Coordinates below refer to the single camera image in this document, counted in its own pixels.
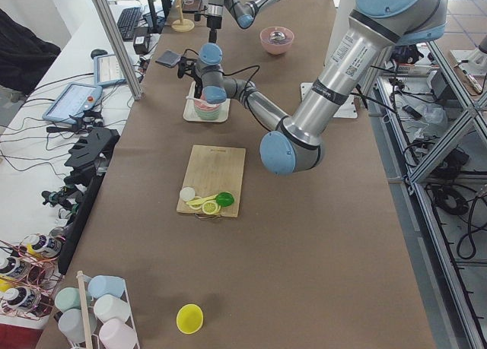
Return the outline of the black gripper spoon side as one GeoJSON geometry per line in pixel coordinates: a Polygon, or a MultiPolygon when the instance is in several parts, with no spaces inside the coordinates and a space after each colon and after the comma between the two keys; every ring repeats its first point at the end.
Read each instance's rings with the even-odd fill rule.
{"type": "Polygon", "coordinates": [[[192,78],[195,81],[194,96],[201,97],[203,90],[202,78],[197,74],[192,75],[192,78]]]}

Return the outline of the black gripper pink-bowl side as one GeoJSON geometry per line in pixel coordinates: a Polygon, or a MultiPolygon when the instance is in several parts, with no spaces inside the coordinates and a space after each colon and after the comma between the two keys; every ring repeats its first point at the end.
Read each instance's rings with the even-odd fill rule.
{"type": "Polygon", "coordinates": [[[206,26],[210,31],[217,31],[221,29],[222,16],[219,15],[207,15],[206,26]]]}

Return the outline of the silver robot arm pink-bowl side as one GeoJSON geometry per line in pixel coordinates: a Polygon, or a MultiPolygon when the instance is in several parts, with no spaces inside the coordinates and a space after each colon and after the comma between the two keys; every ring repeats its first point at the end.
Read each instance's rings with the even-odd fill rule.
{"type": "Polygon", "coordinates": [[[281,0],[208,0],[206,25],[210,33],[215,34],[222,27],[223,12],[227,9],[240,29],[249,28],[257,15],[264,9],[281,0]]]}

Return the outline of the silver robot arm spoon side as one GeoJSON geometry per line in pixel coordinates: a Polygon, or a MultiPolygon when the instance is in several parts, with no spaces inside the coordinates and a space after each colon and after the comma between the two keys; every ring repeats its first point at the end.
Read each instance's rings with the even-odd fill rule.
{"type": "Polygon", "coordinates": [[[224,10],[247,29],[261,10],[278,1],[208,0],[210,41],[199,50],[193,78],[200,83],[195,97],[206,105],[238,100],[268,129],[259,146],[261,160],[272,173],[288,175],[320,163],[323,131],[383,49],[436,40],[444,34],[448,0],[355,0],[348,31],[291,116],[251,81],[224,75],[222,51],[216,43],[224,10]]]}

